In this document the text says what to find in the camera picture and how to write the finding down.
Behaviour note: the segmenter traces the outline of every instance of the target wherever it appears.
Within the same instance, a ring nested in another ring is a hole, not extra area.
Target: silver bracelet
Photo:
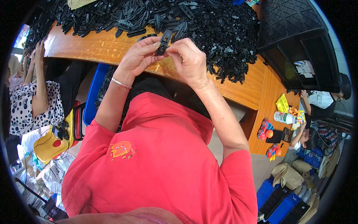
[[[132,88],[131,86],[127,86],[127,85],[124,85],[123,83],[120,83],[119,81],[115,80],[113,77],[112,77],[112,81],[114,81],[115,83],[117,83],[120,86],[125,87],[126,89],[131,89]]]

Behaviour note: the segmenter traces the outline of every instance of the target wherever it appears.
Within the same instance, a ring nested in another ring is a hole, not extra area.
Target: smartphone
[[[274,135],[271,138],[266,138],[266,142],[267,143],[272,143],[272,144],[273,143],[276,143],[276,144],[280,143],[281,139],[282,139],[282,135],[284,134],[284,132],[280,131],[280,130],[276,130],[276,129],[274,129],[273,132],[274,132]]]
[[[282,141],[284,142],[288,142],[290,143],[291,142],[291,139],[292,139],[292,135],[293,135],[293,131],[291,131],[290,129],[288,128],[284,128],[284,133],[282,135]]]

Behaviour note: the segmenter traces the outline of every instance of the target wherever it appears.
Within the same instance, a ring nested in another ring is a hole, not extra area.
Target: yellow chair
[[[65,138],[60,140],[55,136],[56,128],[51,125],[49,132],[34,143],[34,153],[44,164],[48,164],[53,157],[66,151],[73,144],[73,110],[71,110],[70,114],[65,118],[65,121],[68,123],[66,130],[69,140]]]

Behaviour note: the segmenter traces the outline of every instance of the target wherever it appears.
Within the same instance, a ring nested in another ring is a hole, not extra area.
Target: cartoon flame logo
[[[110,145],[110,149],[111,149],[111,156],[113,156],[113,158],[124,155],[122,159],[124,159],[125,157],[127,157],[127,159],[131,158],[134,155],[134,153],[137,151],[137,150],[134,151],[132,148],[132,144],[127,141],[121,141],[119,143],[112,144]]]

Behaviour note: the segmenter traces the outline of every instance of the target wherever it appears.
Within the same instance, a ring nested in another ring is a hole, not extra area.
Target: toy car
[[[275,143],[269,148],[266,152],[266,157],[270,159],[270,161],[275,160],[276,155],[281,155],[281,149],[279,149],[279,146]]]
[[[274,135],[274,127],[268,119],[264,119],[261,123],[260,129],[257,131],[257,137],[261,140],[271,138]]]

